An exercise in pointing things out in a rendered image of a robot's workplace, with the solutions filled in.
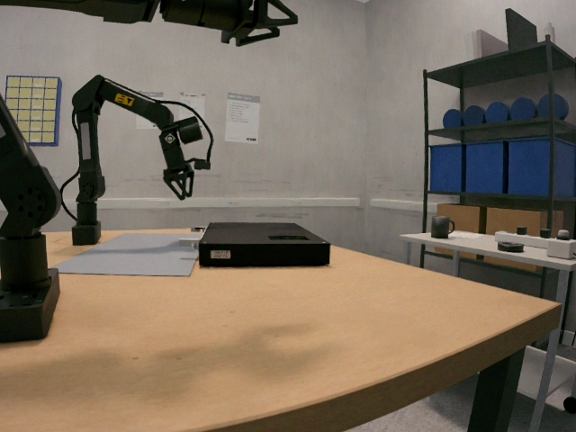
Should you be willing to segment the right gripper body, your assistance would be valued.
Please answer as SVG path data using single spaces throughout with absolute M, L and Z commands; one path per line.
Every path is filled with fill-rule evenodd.
M 203 0 L 203 9 L 196 26 L 221 31 L 221 43 L 231 38 L 244 40 L 262 22 L 263 0 Z M 253 14 L 254 12 L 254 14 Z

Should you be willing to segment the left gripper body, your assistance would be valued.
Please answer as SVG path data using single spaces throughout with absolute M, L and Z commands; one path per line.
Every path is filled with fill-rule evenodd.
M 170 176 L 178 175 L 178 172 L 193 172 L 192 166 L 190 165 L 191 162 L 194 160 L 196 161 L 205 161 L 205 159 L 200 159 L 196 157 L 192 157 L 188 160 L 184 159 L 184 155 L 182 152 L 181 147 L 179 146 L 168 148 L 167 150 L 163 151 L 164 159 L 166 161 L 166 167 L 168 169 L 163 170 L 163 179 L 168 178 Z M 176 166 L 180 164 L 179 166 Z M 172 167 L 174 166 L 174 167 Z M 178 169 L 178 168 L 182 169 Z M 184 168 L 183 168 L 184 167 Z M 191 170 L 191 171 L 190 171 Z M 172 175 L 173 174 L 173 175 Z

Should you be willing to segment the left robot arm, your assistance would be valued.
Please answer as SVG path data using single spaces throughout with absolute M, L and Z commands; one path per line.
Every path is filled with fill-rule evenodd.
M 148 118 L 151 123 L 154 122 L 161 130 L 158 139 L 162 151 L 180 147 L 177 134 L 184 144 L 203 139 L 195 116 L 173 121 L 174 115 L 163 104 L 134 94 L 103 76 L 94 76 L 77 90 L 71 99 L 76 115 L 80 155 L 79 194 L 76 198 L 77 221 L 71 228 L 72 231 L 95 231 L 100 226 L 95 201 L 104 195 L 105 181 L 99 161 L 97 123 L 104 100 L 143 116 L 144 119 Z

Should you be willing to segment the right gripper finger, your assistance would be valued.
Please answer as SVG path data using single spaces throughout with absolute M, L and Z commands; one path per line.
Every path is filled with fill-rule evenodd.
M 277 27 L 267 28 L 269 33 L 259 34 L 255 36 L 247 36 L 244 40 L 236 38 L 236 47 L 245 46 L 254 42 L 268 40 L 280 36 L 280 29 Z
M 287 19 L 271 19 L 267 16 L 268 13 L 268 3 L 276 7 L 278 10 L 283 12 L 284 14 L 288 15 L 289 18 Z M 286 26 L 286 25 L 293 25 L 298 23 L 298 15 L 295 14 L 292 10 L 290 10 L 287 6 L 285 6 L 280 0 L 263 0 L 263 7 L 262 7 L 262 22 L 258 30 L 266 29 L 266 28 L 273 28 L 279 26 Z

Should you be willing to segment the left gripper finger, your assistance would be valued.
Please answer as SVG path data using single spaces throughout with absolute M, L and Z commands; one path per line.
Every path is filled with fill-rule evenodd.
M 180 193 L 174 188 L 174 186 L 171 184 L 171 182 L 178 180 L 178 179 L 182 179 L 182 195 L 180 195 Z M 163 181 L 166 183 L 166 185 L 174 192 L 174 194 L 178 197 L 178 199 L 180 201 L 185 199 L 185 188 L 186 188 L 186 172 L 183 172 L 181 174 L 178 175 L 172 175 L 168 178 L 163 179 Z
M 185 196 L 186 196 L 187 198 L 192 197 L 193 183 L 194 183 L 194 171 L 193 171 L 193 172 L 190 172 L 190 173 L 187 173 L 186 178 L 188 178 L 188 177 L 190 177 L 190 183 L 189 183 L 189 193 L 188 193 L 188 192 L 185 192 Z M 176 184 L 179 186 L 179 188 L 182 190 L 181 180 L 182 180 L 182 179 L 179 179 L 179 180 L 177 180 L 177 181 L 175 181 L 175 182 L 176 182 Z

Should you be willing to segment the green circuit board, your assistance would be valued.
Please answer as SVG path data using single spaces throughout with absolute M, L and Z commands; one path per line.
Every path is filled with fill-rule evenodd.
M 201 232 L 201 230 L 202 230 L 202 233 L 204 234 L 207 227 L 191 227 L 191 232 Z M 202 236 L 203 236 L 203 234 L 202 234 Z M 194 247 L 196 247 L 196 243 L 197 243 L 197 247 L 198 247 L 199 241 L 200 240 L 198 238 L 180 238 L 179 239 L 179 247 L 191 247 L 192 243 L 193 243 Z

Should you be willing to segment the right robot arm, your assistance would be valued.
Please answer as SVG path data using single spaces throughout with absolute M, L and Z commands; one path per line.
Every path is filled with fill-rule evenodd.
M 72 11 L 132 24 L 151 23 L 159 2 L 159 13 L 168 23 L 196 26 L 203 11 L 203 0 L 0 0 L 0 5 Z M 46 235 L 39 230 L 59 213 L 61 194 L 1 93 L 0 200 L 8 211 L 0 228 L 0 319 L 39 316 L 59 277 L 58 268 L 48 268 Z

